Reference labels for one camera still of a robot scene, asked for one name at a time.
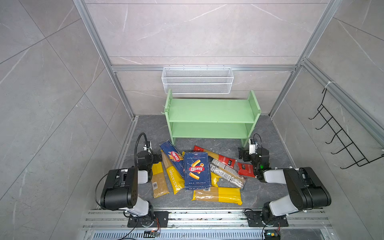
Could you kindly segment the yellow spaghetti bag with lettering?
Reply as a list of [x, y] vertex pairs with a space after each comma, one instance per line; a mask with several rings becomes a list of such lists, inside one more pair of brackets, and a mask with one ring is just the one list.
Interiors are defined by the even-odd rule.
[[163, 165], [167, 171], [174, 195], [176, 195], [180, 190], [185, 188], [185, 181], [163, 150], [161, 150], [161, 154]]

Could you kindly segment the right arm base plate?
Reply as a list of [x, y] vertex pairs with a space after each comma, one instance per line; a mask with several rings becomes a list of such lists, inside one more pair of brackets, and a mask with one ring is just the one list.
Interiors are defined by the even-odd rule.
[[273, 216], [268, 212], [245, 209], [244, 214], [249, 227], [288, 227], [289, 223], [285, 216]]

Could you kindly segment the blue Barilla spaghetti box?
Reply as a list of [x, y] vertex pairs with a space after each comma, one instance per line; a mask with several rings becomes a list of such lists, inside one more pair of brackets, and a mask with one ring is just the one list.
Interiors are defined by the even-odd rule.
[[184, 178], [184, 158], [182, 154], [175, 148], [170, 140], [160, 144], [160, 148], [167, 155], [173, 166], [177, 169], [182, 178]]

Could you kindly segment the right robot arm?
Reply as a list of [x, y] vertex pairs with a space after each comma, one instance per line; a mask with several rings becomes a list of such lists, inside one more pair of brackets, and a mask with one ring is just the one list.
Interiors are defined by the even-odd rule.
[[256, 147], [254, 151], [238, 148], [239, 175], [254, 177], [262, 183], [281, 184], [288, 194], [278, 200], [267, 202], [263, 206], [264, 221], [281, 218], [301, 211], [327, 207], [332, 198], [317, 174], [310, 167], [272, 169], [269, 163], [269, 151]]

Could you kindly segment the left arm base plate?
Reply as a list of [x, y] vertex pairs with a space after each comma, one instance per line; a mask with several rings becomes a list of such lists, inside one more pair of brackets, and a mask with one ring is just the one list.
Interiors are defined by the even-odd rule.
[[157, 228], [166, 228], [168, 226], [169, 221], [169, 212], [166, 211], [155, 211], [153, 213], [149, 213], [143, 217], [137, 217], [135, 215], [130, 215], [128, 218], [128, 228], [149, 228], [154, 227]]

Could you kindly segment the blue Barilla rigatoni box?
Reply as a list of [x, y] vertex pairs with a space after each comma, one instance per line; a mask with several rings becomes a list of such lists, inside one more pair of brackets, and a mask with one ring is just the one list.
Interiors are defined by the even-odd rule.
[[194, 191], [211, 187], [210, 160], [206, 152], [187, 152], [184, 155], [185, 189]]

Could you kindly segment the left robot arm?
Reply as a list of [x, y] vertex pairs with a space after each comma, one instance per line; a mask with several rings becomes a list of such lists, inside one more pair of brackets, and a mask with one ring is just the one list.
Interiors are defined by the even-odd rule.
[[99, 206], [111, 211], [125, 211], [140, 220], [153, 221], [155, 218], [153, 206], [139, 197], [138, 186], [152, 181], [152, 167], [162, 161], [161, 156], [141, 151], [136, 157], [134, 166], [128, 169], [110, 170], [106, 174]]

